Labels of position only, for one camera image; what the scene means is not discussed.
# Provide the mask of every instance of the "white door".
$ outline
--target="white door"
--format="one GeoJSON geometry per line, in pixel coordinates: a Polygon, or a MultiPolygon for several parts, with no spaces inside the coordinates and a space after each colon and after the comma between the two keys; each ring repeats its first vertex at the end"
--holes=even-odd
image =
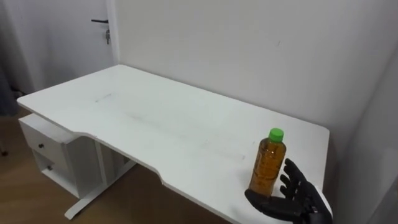
{"type": "Polygon", "coordinates": [[[2,1],[34,91],[114,65],[106,0],[2,1]]]}

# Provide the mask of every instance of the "desk top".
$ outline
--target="desk top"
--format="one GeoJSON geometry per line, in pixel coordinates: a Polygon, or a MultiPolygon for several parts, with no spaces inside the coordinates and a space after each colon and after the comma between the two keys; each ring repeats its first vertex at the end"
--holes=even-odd
{"type": "Polygon", "coordinates": [[[285,223],[244,196],[259,142],[273,127],[285,131],[286,157],[323,186],[326,128],[124,65],[18,103],[156,172],[166,187],[232,223],[285,223]]]}

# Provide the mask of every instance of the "floor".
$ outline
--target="floor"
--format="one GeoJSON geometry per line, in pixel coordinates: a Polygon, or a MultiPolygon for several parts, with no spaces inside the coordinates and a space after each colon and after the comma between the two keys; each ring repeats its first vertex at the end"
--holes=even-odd
{"type": "Polygon", "coordinates": [[[42,175],[27,146],[18,118],[0,118],[0,224],[36,223],[228,223],[166,189],[142,166],[133,167],[72,221],[63,214],[77,199],[42,175]]]}

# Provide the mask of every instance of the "robotic hand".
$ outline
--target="robotic hand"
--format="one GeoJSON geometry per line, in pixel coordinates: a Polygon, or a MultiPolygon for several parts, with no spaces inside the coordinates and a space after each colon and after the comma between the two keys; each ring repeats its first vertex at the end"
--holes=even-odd
{"type": "Polygon", "coordinates": [[[250,204],[269,217],[294,224],[332,224],[332,214],[322,193],[306,180],[294,162],[286,159],[285,165],[289,177],[280,177],[285,184],[280,187],[285,198],[265,197],[248,189],[244,194],[250,204]]]}

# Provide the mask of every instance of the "green bottle cap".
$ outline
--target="green bottle cap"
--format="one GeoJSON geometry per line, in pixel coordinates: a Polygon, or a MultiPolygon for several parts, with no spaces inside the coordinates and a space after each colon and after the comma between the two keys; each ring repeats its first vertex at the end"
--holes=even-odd
{"type": "Polygon", "coordinates": [[[272,128],[268,138],[274,142],[282,142],[284,139],[284,132],[279,128],[272,128]]]}

